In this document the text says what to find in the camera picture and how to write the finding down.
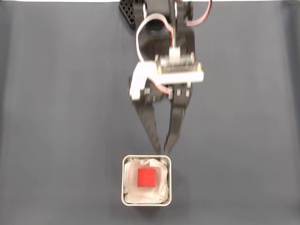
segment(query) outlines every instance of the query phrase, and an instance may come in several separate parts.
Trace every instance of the red block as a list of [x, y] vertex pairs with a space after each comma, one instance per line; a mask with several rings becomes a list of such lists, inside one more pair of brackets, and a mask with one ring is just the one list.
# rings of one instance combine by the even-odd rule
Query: red block
[[138, 169], [137, 186], [138, 187], [155, 187], [156, 170], [155, 169]]

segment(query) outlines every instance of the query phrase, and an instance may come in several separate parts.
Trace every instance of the gray fabric surface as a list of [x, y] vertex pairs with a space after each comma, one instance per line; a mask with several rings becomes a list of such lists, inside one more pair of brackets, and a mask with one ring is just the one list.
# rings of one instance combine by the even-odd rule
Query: gray fabric surface
[[[117, 3], [1, 2], [0, 224], [300, 224], [281, 7], [216, 2], [195, 28], [204, 82], [170, 154], [172, 202], [149, 209], [121, 202], [122, 159], [154, 150], [127, 95], [138, 58]], [[160, 140], [169, 110], [157, 105]]]

